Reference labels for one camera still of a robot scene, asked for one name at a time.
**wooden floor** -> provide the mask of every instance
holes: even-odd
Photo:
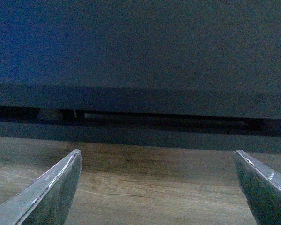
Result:
[[[73,149],[83,170],[67,225],[255,225],[233,153],[0,137],[0,204]],[[281,155],[254,153],[281,172]]]

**wood grain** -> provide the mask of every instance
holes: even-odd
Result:
[[[233,153],[0,137],[0,204],[73,149],[83,170],[67,225],[255,225]],[[281,155],[252,156],[281,173]]]

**dark wall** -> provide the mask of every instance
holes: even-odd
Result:
[[[0,1],[0,82],[281,92],[281,3]]]

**dark gray panel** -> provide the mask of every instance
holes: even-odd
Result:
[[[0,122],[0,136],[281,154],[281,138]]]
[[[281,119],[281,93],[0,84],[0,105]]]

